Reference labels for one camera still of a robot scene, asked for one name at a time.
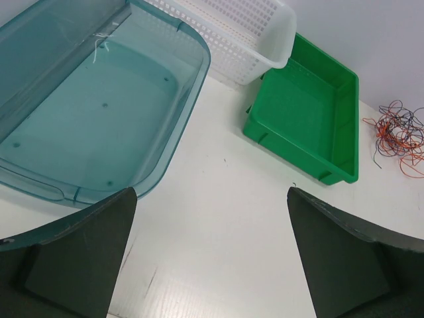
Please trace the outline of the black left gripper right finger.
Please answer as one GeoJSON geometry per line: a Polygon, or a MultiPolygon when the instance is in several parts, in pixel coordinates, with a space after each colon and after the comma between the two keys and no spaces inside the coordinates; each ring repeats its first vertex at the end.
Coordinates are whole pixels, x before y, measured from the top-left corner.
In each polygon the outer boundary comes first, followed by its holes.
{"type": "Polygon", "coordinates": [[[288,211],[317,317],[422,317],[423,240],[291,187],[288,211]]]}

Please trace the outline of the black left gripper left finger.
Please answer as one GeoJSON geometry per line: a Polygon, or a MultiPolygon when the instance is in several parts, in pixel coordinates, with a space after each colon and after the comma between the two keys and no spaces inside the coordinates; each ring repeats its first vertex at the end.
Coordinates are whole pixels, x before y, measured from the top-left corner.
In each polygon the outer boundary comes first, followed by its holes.
{"type": "Polygon", "coordinates": [[[106,317],[136,203],[128,187],[1,239],[1,316],[106,317]]]}

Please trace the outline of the green plastic tray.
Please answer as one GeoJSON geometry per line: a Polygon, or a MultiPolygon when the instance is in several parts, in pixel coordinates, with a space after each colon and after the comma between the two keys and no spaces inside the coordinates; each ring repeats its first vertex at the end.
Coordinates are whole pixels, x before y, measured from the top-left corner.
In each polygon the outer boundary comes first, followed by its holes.
{"type": "Polygon", "coordinates": [[[243,134],[321,183],[359,173],[359,78],[297,34],[282,69],[268,70],[243,134]]]}

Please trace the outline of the teal transparent plastic bin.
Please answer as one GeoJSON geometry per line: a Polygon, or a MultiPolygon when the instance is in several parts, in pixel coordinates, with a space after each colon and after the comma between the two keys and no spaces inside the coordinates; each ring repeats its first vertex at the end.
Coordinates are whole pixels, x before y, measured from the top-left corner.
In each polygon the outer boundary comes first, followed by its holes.
{"type": "Polygon", "coordinates": [[[1,183],[73,207],[164,175],[211,62],[145,1],[38,1],[1,27],[1,183]]]}

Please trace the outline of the white perforated plastic basket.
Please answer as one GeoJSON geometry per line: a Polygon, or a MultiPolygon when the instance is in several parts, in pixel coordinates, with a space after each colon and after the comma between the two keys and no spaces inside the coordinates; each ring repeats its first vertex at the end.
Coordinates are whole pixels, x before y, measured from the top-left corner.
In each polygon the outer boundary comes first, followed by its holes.
{"type": "Polygon", "coordinates": [[[295,40],[297,17],[284,1],[149,1],[166,17],[195,29],[221,77],[247,85],[268,70],[286,66],[295,40]]]}

